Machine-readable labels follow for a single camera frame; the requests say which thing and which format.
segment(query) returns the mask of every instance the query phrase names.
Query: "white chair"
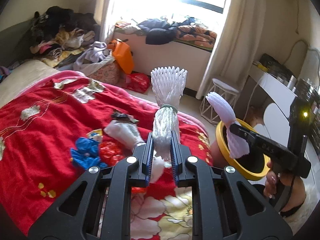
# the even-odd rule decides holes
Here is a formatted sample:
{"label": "white chair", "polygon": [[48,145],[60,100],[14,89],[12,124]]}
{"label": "white chair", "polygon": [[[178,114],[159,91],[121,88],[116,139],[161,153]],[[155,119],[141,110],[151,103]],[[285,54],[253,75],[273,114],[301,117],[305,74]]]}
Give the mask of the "white chair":
{"label": "white chair", "polygon": [[[212,83],[213,86],[209,85],[206,95],[210,92],[216,92],[222,96],[232,108],[234,108],[241,92],[239,88],[220,76],[213,78]],[[219,116],[209,104],[205,96],[200,105],[200,115],[212,124],[220,122]]]}

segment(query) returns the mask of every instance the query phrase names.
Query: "bed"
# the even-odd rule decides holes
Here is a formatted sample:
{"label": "bed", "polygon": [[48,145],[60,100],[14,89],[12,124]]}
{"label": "bed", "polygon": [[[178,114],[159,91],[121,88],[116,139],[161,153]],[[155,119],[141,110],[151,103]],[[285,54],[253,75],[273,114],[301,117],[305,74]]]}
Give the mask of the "bed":
{"label": "bed", "polygon": [[[158,106],[125,90],[58,72],[29,61],[0,84],[0,227],[4,239],[25,239],[30,226],[76,180],[83,169],[70,156],[79,137],[111,121],[114,109],[140,120],[143,139],[152,131]],[[181,143],[212,165],[204,125],[178,113]],[[132,196],[132,239],[189,239],[192,198],[176,188],[171,168],[145,194]]]}

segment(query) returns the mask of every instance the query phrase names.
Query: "hand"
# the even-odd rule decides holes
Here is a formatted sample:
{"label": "hand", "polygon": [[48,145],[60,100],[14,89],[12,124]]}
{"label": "hand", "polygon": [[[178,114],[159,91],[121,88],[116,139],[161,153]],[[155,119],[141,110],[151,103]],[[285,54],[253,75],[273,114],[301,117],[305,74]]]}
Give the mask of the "hand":
{"label": "hand", "polygon": [[[266,197],[272,197],[272,195],[276,194],[276,183],[278,181],[277,175],[272,171],[273,163],[272,161],[269,161],[267,163],[267,166],[270,168],[270,171],[267,173],[267,180],[265,182],[265,189],[263,191],[263,194]],[[285,186],[291,186],[293,179],[293,175],[289,173],[281,173],[280,174],[280,181]],[[290,196],[290,199],[287,203],[287,205],[281,210],[282,212],[289,211],[290,209],[297,207],[301,205],[306,199],[306,192],[304,188],[303,181],[300,177],[296,176],[293,188],[292,188],[292,194]]]}

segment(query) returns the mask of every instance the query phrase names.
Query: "red blanket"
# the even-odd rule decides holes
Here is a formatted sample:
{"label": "red blanket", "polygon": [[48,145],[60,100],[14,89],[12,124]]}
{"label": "red blanket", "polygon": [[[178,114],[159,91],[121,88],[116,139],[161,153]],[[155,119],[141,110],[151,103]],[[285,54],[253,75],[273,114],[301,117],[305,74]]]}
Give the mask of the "red blanket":
{"label": "red blanket", "polygon": [[[131,97],[122,89],[88,78],[68,81],[63,84],[61,80],[51,80],[0,109],[0,202],[25,235],[55,198],[83,172],[70,160],[70,148],[75,147],[79,137],[106,127],[114,109],[140,120],[138,127],[143,139],[152,131],[157,107]],[[190,147],[193,155],[211,164],[208,138],[200,127],[182,117],[179,127],[181,143]],[[169,235],[161,237],[159,221],[170,216],[166,201],[170,202],[171,198],[180,199],[171,169],[166,169],[145,195],[133,196],[132,238],[169,239]],[[143,205],[156,207],[160,203],[162,207],[156,213],[139,216]],[[188,223],[186,219],[181,217],[183,222],[170,223],[179,226]],[[139,229],[143,225],[154,229],[145,228],[143,232]],[[190,226],[183,228],[188,229],[189,236]]]}

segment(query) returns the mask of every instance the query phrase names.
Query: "beige curtain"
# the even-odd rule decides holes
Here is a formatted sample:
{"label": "beige curtain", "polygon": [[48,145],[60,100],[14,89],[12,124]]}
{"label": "beige curtain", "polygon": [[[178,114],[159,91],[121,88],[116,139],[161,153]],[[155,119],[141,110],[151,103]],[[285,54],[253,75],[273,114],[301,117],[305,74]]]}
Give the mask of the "beige curtain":
{"label": "beige curtain", "polygon": [[112,40],[115,23],[118,20],[116,14],[116,0],[97,0],[94,10],[94,19],[100,25],[99,41],[110,42]]}
{"label": "beige curtain", "polygon": [[196,98],[207,92],[214,76],[243,88],[262,33],[266,0],[226,0],[223,22]]}

